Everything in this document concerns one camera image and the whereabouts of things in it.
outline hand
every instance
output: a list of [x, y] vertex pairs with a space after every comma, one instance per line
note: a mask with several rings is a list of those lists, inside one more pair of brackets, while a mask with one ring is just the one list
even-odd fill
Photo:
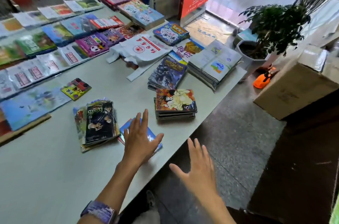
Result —
[[150, 142], [147, 139], [148, 110], [144, 111], [141, 123], [140, 115], [139, 112], [129, 125], [129, 129], [124, 130], [125, 153], [122, 158], [127, 164], [137, 168], [152, 157], [164, 136], [160, 133]]
[[183, 181], [186, 188], [197, 197], [202, 206], [206, 207], [218, 196], [213, 161], [206, 146], [200, 147], [198, 139], [195, 139], [195, 147], [190, 138], [187, 142], [191, 171], [184, 173], [177, 165], [172, 163], [169, 167]]

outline purple book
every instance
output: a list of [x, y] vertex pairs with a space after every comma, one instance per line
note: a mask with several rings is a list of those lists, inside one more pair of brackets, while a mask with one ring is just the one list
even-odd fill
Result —
[[102, 38], [104, 38], [105, 42], [107, 42], [108, 47], [116, 45], [123, 41], [125, 37], [119, 32], [119, 29], [108, 29], [101, 32]]
[[76, 40], [76, 43], [89, 57], [109, 50], [107, 42], [100, 33], [94, 33], [91, 36]]

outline left hand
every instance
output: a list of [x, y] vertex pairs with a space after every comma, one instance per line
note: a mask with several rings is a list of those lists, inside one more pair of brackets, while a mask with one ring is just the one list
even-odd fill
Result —
[[122, 158], [127, 164], [132, 164], [137, 168], [152, 157], [164, 136], [160, 133], [150, 142], [147, 138], [148, 110], [145, 109], [141, 123], [140, 116], [139, 112], [129, 125], [129, 129], [124, 130], [125, 153]]

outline pant leg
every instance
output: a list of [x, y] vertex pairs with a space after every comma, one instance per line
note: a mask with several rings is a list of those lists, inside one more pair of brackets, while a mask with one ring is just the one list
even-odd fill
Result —
[[158, 209], [151, 209], [140, 214], [132, 224], [160, 224]]

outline white table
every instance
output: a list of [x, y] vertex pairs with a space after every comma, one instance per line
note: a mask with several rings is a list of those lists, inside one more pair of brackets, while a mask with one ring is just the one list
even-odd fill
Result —
[[193, 89], [196, 118], [157, 122], [155, 92], [147, 89], [147, 78], [157, 64], [130, 82], [126, 76], [132, 69], [122, 60], [108, 64], [105, 58], [101, 55], [55, 77], [64, 84], [79, 77], [92, 90], [52, 112], [50, 120], [0, 147], [1, 223], [76, 223], [83, 208], [113, 175], [124, 146], [116, 141], [82, 154], [72, 114], [74, 106], [108, 97], [114, 102], [119, 126], [148, 108], [148, 126], [155, 134], [165, 135], [163, 148], [134, 177], [124, 209], [246, 73], [237, 67], [215, 93], [187, 73], [179, 88]]

